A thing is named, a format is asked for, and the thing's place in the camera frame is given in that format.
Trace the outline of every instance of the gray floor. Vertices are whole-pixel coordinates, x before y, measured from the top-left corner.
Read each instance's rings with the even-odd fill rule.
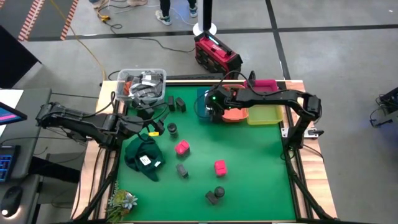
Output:
[[[149,0],[149,5],[158,1]],[[214,1],[214,22],[222,29],[270,27],[264,1]],[[398,24],[398,2],[392,0],[278,0],[272,1],[279,27],[356,26]],[[185,0],[172,0],[180,13]],[[155,8],[140,7],[114,16],[122,32],[190,30],[179,18],[162,26],[154,19]],[[108,34],[87,1],[79,1],[72,22],[78,34]],[[243,57],[243,72],[255,70],[258,78],[283,79],[271,33],[218,35]],[[398,84],[398,30],[292,32],[280,34],[292,79],[304,80],[307,90],[323,103],[317,125],[333,199],[342,220],[396,223],[398,213],[398,150],[396,127],[374,129],[369,114],[374,99]],[[157,37],[165,46],[190,50],[193,37]],[[127,39],[84,40],[108,73],[121,68],[164,68],[169,75],[205,73],[193,53],[161,49],[156,43]],[[101,71],[85,49],[74,40],[26,42],[44,66],[19,87],[52,87],[55,92],[98,95]],[[66,106],[92,112],[95,100],[53,96]],[[80,152],[73,141],[40,140],[37,151]],[[44,208],[40,222],[65,220],[70,210]]]

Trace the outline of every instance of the sneaker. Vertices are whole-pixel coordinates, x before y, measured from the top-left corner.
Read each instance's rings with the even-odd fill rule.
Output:
[[[155,16],[158,21],[162,22],[163,24],[165,24],[167,26],[172,24],[172,20],[171,20],[170,16],[163,17],[163,13],[161,10],[156,11]]]
[[[99,1],[97,1],[95,3],[92,3],[92,5],[93,5],[94,9],[98,9],[101,6],[105,5],[105,3],[107,3],[107,2],[108,2],[108,0],[99,0]]]
[[[195,6],[193,9],[189,8],[189,14],[191,15],[192,18],[198,16],[198,7]]]
[[[148,3],[148,0],[127,0],[127,4],[132,7],[143,6]]]

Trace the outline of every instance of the monitor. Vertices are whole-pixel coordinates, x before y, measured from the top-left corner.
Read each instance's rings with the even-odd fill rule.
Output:
[[[0,102],[0,125],[24,121],[27,116],[14,108]]]

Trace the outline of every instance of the computer mouse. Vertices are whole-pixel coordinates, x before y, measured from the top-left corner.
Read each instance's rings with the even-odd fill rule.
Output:
[[[1,199],[0,210],[4,217],[11,217],[18,211],[22,198],[22,187],[12,186]]]

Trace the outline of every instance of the wooden table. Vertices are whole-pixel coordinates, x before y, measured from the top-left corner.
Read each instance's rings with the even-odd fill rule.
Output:
[[[180,81],[171,80],[171,81],[168,81],[167,83],[178,83],[178,82],[180,82]],[[194,80],[191,82],[195,82],[195,83],[214,82],[214,83],[217,83],[218,81],[217,80],[211,80],[211,81]],[[242,81],[241,80],[230,80],[230,82],[239,83]],[[285,81],[285,84],[286,84],[287,89],[305,91],[303,81],[301,81],[301,80]],[[110,94],[115,89],[116,89],[116,81],[103,82],[101,92],[99,93],[99,99],[98,99],[98,102],[96,105],[96,111],[104,108],[109,103]],[[108,109],[103,111],[103,113],[112,113],[112,112],[113,112],[112,107],[109,107]],[[293,117],[294,122],[296,122],[298,120],[298,116],[295,114],[295,112],[293,110],[292,110],[292,117]],[[284,118],[284,126],[289,127],[289,124],[287,122],[286,113],[285,113],[285,118]],[[304,140],[304,144],[306,144],[320,152],[318,140],[306,139],[306,140]],[[98,190],[98,184],[100,182],[102,164],[104,161],[104,150],[102,150],[100,152],[99,160],[98,160],[97,166],[95,167],[95,160],[96,160],[98,151],[99,151],[98,144],[93,141],[89,142],[89,144],[87,146],[87,150],[86,150],[85,161],[84,161],[83,167],[81,169],[80,201],[79,201],[77,211],[76,211],[76,214],[74,217],[79,216],[79,214],[83,211],[83,209],[88,205],[88,202],[90,200],[89,195],[90,195],[91,183],[93,181],[93,178],[94,178],[94,185],[93,185],[93,189],[92,189],[91,198],[94,196],[94,194]],[[300,150],[300,155],[301,155],[301,159],[302,159],[302,165],[303,165],[303,169],[304,169],[305,178],[307,181],[308,190],[311,192],[313,197],[317,200],[317,202],[323,207],[323,209],[329,215],[331,215],[332,217],[337,217],[333,199],[331,197],[328,178],[326,176],[325,166],[323,165],[322,158],[319,157],[318,155],[314,154],[313,152],[307,150],[306,147]],[[111,155],[111,158],[109,160],[108,173],[112,167],[113,160],[114,160],[113,158],[114,158],[114,154]],[[296,191],[297,191],[298,203],[299,203],[299,207],[300,207],[301,216],[306,217],[303,196],[297,187],[296,187]],[[101,208],[100,208],[99,218],[105,217],[105,208],[106,208],[106,203],[108,200],[108,195],[109,195],[109,188],[103,195],[101,205],[100,205]],[[78,197],[78,194],[76,193],[75,203],[73,205],[72,211],[74,211],[74,209],[76,207],[77,197]]]

